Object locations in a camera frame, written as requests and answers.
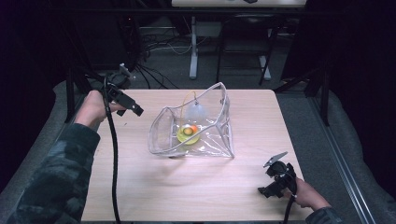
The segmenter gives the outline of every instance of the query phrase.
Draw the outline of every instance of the black tripod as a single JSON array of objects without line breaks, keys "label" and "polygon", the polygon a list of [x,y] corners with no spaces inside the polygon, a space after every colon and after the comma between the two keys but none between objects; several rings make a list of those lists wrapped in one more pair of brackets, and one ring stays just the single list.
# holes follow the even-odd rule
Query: black tripod
[{"label": "black tripod", "polygon": [[106,88],[101,87],[99,91],[105,91],[109,97],[109,101],[115,101],[120,105],[124,106],[127,109],[131,109],[137,115],[143,112],[139,105],[137,105],[131,97],[122,93],[121,90],[128,89],[131,85],[130,77],[131,73],[124,66],[124,64],[120,64],[120,71],[113,73],[108,77],[102,77],[95,72],[85,69],[84,67],[75,67],[70,69],[67,74],[66,80],[66,93],[67,93],[67,118],[65,122],[70,121],[73,118],[76,112],[75,106],[75,95],[74,95],[74,85],[76,84],[77,88],[81,91],[82,94],[88,94],[91,90],[93,90],[92,85],[88,81],[88,78],[93,78],[100,83],[107,86]]},{"label": "black tripod", "polygon": [[334,63],[336,62],[341,50],[346,45],[347,38],[347,27],[343,23],[345,21],[345,16],[340,16],[337,19],[339,22],[339,27],[336,34],[332,39],[332,43],[328,47],[321,63],[318,67],[312,69],[311,71],[303,74],[302,76],[292,79],[290,82],[280,86],[275,89],[275,92],[286,91],[299,82],[309,78],[309,83],[305,87],[304,94],[306,97],[314,97],[317,95],[321,87],[320,95],[320,116],[326,126],[329,126],[328,121],[328,105],[329,105],[329,91],[330,91],[330,76]]}]

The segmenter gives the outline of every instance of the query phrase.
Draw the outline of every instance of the dark background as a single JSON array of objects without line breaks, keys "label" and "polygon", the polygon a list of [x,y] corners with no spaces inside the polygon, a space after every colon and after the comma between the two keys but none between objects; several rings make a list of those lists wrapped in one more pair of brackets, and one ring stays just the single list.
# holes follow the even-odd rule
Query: dark background
[{"label": "dark background", "polygon": [[[66,6],[78,1],[54,2]],[[102,5],[97,7],[113,6],[110,1],[99,2]],[[139,57],[130,54],[138,45],[125,41],[120,21],[103,17],[89,20],[83,15],[73,21],[43,11],[48,3],[2,1],[0,6],[0,89],[5,99],[0,119],[1,189],[37,138],[54,104],[52,88],[65,80],[70,68],[112,68],[125,58],[133,63]],[[153,7],[163,5],[154,3]],[[346,8],[347,16],[341,21],[301,19],[282,77],[301,76],[323,63],[333,37],[343,31],[339,27],[347,28],[342,34],[345,44],[335,54],[331,90],[340,98],[359,135],[364,161],[377,182],[395,197],[395,6],[391,1],[368,0],[308,0],[306,5],[307,10]],[[79,41],[70,41],[76,36]],[[108,39],[113,45],[101,44]]]}]

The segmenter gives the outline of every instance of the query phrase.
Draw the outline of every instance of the camouflage sleeve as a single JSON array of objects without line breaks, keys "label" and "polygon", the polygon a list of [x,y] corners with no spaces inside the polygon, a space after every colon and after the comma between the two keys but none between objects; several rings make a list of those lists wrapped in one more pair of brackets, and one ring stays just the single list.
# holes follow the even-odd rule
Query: camouflage sleeve
[{"label": "camouflage sleeve", "polygon": [[344,221],[332,207],[320,208],[306,218],[308,224],[342,224]]},{"label": "camouflage sleeve", "polygon": [[79,223],[99,140],[88,127],[67,127],[33,174],[8,223]]}]

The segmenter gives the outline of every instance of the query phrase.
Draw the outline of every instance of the metal stand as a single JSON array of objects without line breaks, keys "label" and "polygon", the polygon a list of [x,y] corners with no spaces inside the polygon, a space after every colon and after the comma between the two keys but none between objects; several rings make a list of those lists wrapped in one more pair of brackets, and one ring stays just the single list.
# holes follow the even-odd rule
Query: metal stand
[{"label": "metal stand", "polygon": [[191,51],[190,79],[196,79],[198,68],[198,49],[195,17],[191,18]]},{"label": "metal stand", "polygon": [[[259,57],[260,60],[260,66],[264,67],[265,63],[267,62],[267,59],[265,58],[264,55]],[[265,69],[265,71],[262,71],[264,73],[264,80],[265,81],[271,81],[271,74],[270,74],[270,69],[267,66],[267,69]]]},{"label": "metal stand", "polygon": [[304,90],[305,96],[316,96],[321,87],[319,113],[326,126],[329,126],[328,105],[330,91],[330,73],[332,71],[332,67],[335,63],[337,56],[340,54],[340,52],[342,52],[343,46],[347,43],[348,40],[347,28],[341,22],[339,23],[339,30],[334,35],[333,42],[330,45],[327,53],[325,54],[321,65],[303,74],[302,76],[294,78],[292,81],[274,90],[274,92],[286,91],[294,85],[298,84],[299,82],[309,78],[310,81]]}]

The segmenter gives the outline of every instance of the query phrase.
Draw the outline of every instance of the black cable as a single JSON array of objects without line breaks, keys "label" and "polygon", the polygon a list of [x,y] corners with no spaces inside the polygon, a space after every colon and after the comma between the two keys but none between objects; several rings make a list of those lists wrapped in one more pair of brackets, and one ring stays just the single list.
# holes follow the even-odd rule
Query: black cable
[{"label": "black cable", "polygon": [[291,195],[290,198],[289,198],[288,206],[286,206],[285,217],[283,218],[283,224],[287,224],[288,223],[291,205],[295,201],[294,195],[295,194]]},{"label": "black cable", "polygon": [[176,89],[179,89],[179,87],[178,87],[177,85],[175,85],[167,76],[163,75],[161,72],[159,72],[159,71],[157,71],[157,70],[155,70],[155,69],[153,69],[153,68],[146,67],[146,66],[144,66],[144,65],[142,65],[142,64],[139,64],[139,66],[141,66],[142,68],[144,68],[145,71],[151,71],[151,72],[153,72],[153,73],[156,73],[156,74],[160,75],[163,79],[165,78],[166,80],[168,80],[168,82],[169,82],[172,86],[174,86]]},{"label": "black cable", "polygon": [[146,69],[146,67],[144,67],[144,66],[142,66],[142,65],[139,65],[139,67],[140,67],[140,69],[142,69],[143,71],[147,72],[152,78],[154,78],[154,80],[155,80],[158,84],[160,84],[160,86],[162,86],[162,87],[168,89],[166,86],[163,85],[163,83],[161,83],[160,80],[158,80],[154,75],[152,75],[152,74]]},{"label": "black cable", "polygon": [[119,215],[119,207],[117,204],[117,177],[118,177],[118,170],[119,170],[119,147],[118,147],[118,142],[117,142],[117,133],[116,129],[114,127],[114,121],[113,117],[111,116],[111,109],[110,105],[108,103],[108,96],[107,96],[107,77],[105,77],[105,82],[104,82],[104,95],[103,95],[104,103],[105,103],[105,109],[106,109],[106,116],[108,119],[108,125],[110,126],[110,131],[111,131],[111,137],[113,139],[113,152],[114,152],[114,157],[113,157],[113,183],[112,183],[112,200],[113,200],[113,210],[114,210],[114,216],[116,218],[116,222],[121,224],[120,222],[120,215]]},{"label": "black cable", "polygon": [[142,77],[146,80],[147,84],[148,84],[148,89],[151,89],[151,86],[149,85],[149,80],[146,78],[145,74],[142,72],[142,70],[140,69],[140,63],[138,63],[135,67],[135,69],[142,74]]},{"label": "black cable", "polygon": [[291,206],[293,205],[293,203],[295,201],[295,197],[297,197],[296,196],[297,195],[297,183],[296,183],[295,177],[290,175],[289,173],[279,172],[279,174],[288,175],[289,177],[291,177],[291,181],[288,183],[288,189],[291,191],[291,196],[289,198],[288,205],[286,206],[285,216],[283,218],[283,224],[287,224],[288,220],[289,220]]},{"label": "black cable", "polygon": [[149,53],[150,51],[158,48],[159,46],[168,46],[168,45],[176,44],[176,43],[179,43],[179,42],[181,42],[181,43],[190,43],[190,41],[187,41],[187,40],[186,41],[182,41],[184,39],[187,39],[187,37],[181,36],[181,35],[177,35],[177,36],[172,36],[172,37],[170,37],[168,39],[157,41],[157,38],[155,37],[152,40],[151,44],[150,43],[145,43],[146,44],[145,51],[147,53]]}]

